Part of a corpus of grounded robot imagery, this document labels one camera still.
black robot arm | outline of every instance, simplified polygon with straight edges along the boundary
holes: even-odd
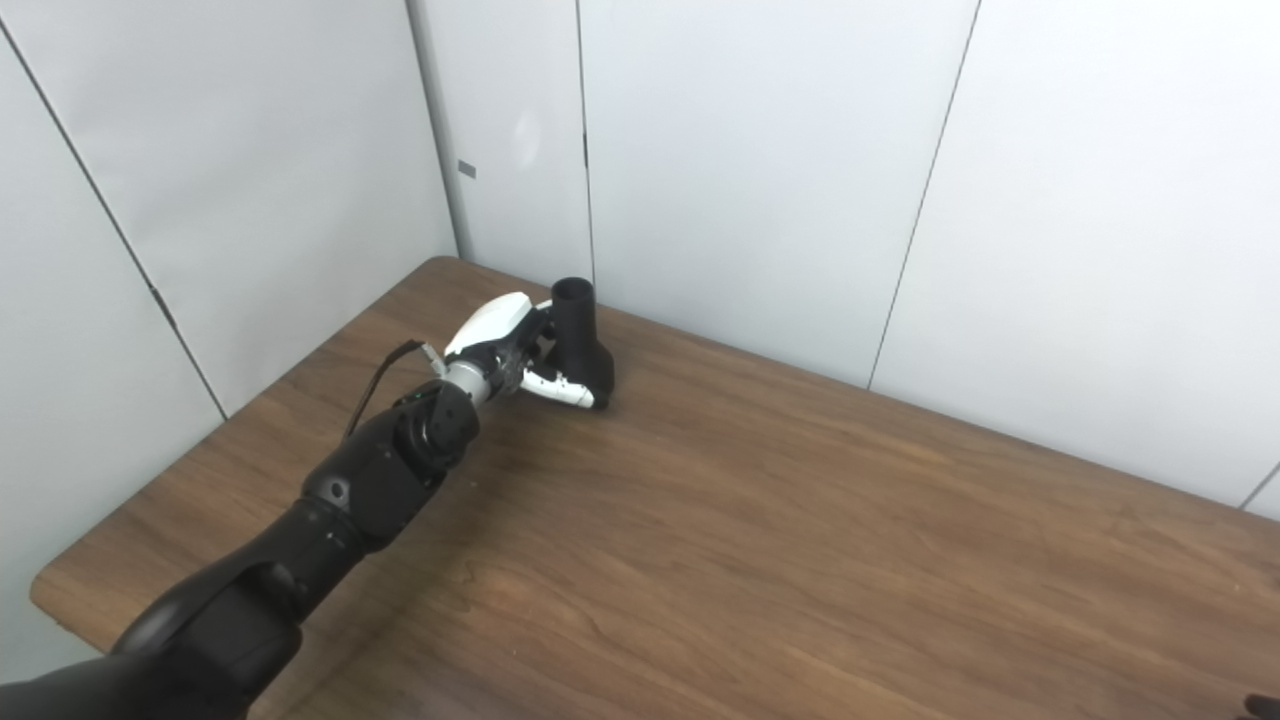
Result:
[[[564,315],[566,304],[573,322],[559,328],[556,315]],[[402,346],[388,363],[416,347]],[[480,405],[522,387],[600,409],[613,389],[613,360],[595,338],[595,296],[580,278],[557,283],[552,301],[536,307],[524,293],[490,301],[462,325],[445,357],[429,355],[436,379],[355,427],[370,386],[348,437],[307,475],[301,497],[279,519],[165,592],[106,656],[0,685],[0,715],[243,717],[297,653],[302,621],[439,489],[479,433]]]
[[[147,607],[105,657],[0,689],[4,716],[243,716],[297,653],[302,621],[396,539],[477,432],[462,388],[420,387],[346,438],[257,537]]]

wooden table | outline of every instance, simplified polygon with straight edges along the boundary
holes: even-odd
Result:
[[[100,648],[253,536],[378,360],[502,292],[433,260],[41,573]],[[257,717],[1231,717],[1280,525],[612,310],[605,413],[502,398]],[[403,361],[371,407],[419,383]]]

cylindrical nozzle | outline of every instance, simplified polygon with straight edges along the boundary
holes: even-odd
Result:
[[[552,325],[556,347],[547,364],[571,383],[586,386],[602,409],[613,392],[613,356],[595,333],[595,288],[584,278],[564,278],[552,286]]]

tabletop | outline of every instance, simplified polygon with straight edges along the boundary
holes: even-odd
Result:
[[[266,527],[410,337],[545,288],[426,263],[51,562],[99,648]],[[608,410],[511,396],[252,717],[1144,719],[1280,691],[1280,524],[625,313]],[[426,377],[401,361],[370,411]]]

black object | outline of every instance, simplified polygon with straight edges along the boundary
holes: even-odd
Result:
[[[440,379],[346,438],[302,497],[239,550],[182,580],[111,651],[0,685],[5,720],[237,720],[293,659],[300,624],[367,553],[389,544],[479,433]]]
[[[584,278],[563,278],[552,286],[552,327],[556,346],[547,365],[564,373],[571,383],[586,386],[603,410],[613,393],[613,355],[595,332],[595,288]]]
[[[1244,710],[1249,717],[1240,720],[1280,720],[1280,700],[1274,697],[1251,694],[1244,698]]]

